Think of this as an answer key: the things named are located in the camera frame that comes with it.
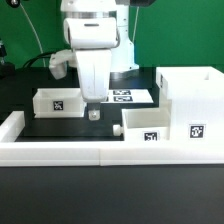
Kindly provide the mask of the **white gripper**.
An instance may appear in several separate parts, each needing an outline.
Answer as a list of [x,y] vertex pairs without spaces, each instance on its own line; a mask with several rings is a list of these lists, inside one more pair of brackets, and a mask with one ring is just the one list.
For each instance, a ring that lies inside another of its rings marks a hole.
[[83,100],[91,121],[100,119],[100,102],[107,99],[112,63],[111,49],[118,45],[116,19],[66,18],[64,37],[70,50],[51,55],[49,69],[55,79],[67,75],[67,64],[77,67]]

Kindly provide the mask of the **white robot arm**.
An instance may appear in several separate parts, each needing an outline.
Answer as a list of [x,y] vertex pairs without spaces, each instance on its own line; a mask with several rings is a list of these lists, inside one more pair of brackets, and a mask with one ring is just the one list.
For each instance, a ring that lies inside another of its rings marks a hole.
[[107,100],[109,79],[136,70],[134,46],[128,37],[128,9],[147,7],[156,0],[62,0],[67,50],[50,58],[52,75],[61,79],[69,66],[78,72],[84,102],[91,120],[100,118]]

